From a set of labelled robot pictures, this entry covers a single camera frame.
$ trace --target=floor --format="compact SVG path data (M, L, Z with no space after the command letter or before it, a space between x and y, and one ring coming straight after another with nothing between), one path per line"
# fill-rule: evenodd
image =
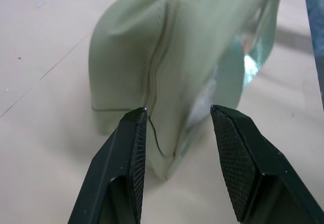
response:
M0 223L67 223L107 136L92 119L91 32L114 0L0 0ZM239 110L324 209L324 113L305 0L282 0L273 52ZM148 171L142 223L236 223L211 123L177 174Z

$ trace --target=beige floor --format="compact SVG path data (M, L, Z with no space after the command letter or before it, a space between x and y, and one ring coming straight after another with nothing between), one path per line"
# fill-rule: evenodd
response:
M0 223L67 223L92 156L89 39L114 0L0 0ZM282 0L272 55L239 109L324 208L324 114L304 0ZM212 125L167 183L146 176L142 223L236 223Z

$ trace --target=green object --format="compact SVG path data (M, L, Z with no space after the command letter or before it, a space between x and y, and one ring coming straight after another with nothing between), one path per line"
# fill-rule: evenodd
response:
M210 105L238 105L247 73L239 35L247 24L250 64L266 61L279 1L118 0L90 44L98 126L109 133L126 112L146 107L146 162L160 178L171 176L199 138Z

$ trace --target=zipper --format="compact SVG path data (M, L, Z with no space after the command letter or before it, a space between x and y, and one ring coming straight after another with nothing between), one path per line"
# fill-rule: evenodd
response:
M157 71L161 65L165 52L168 49L168 45L170 43L170 37L173 32L173 26L176 21L179 7L180 7L180 0L167 0L166 16L165 16L162 35L155 49L155 52L152 56L150 66L149 66L146 97L144 101L145 107L149 108L149 116L152 114L156 103Z

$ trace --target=light green pouch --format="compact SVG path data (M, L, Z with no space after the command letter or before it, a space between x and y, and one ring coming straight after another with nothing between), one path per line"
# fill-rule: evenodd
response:
M237 107L244 85L272 49L278 4L118 0L98 22L90 45L99 126L108 133L124 113L147 107L147 164L168 178L203 128L210 105Z

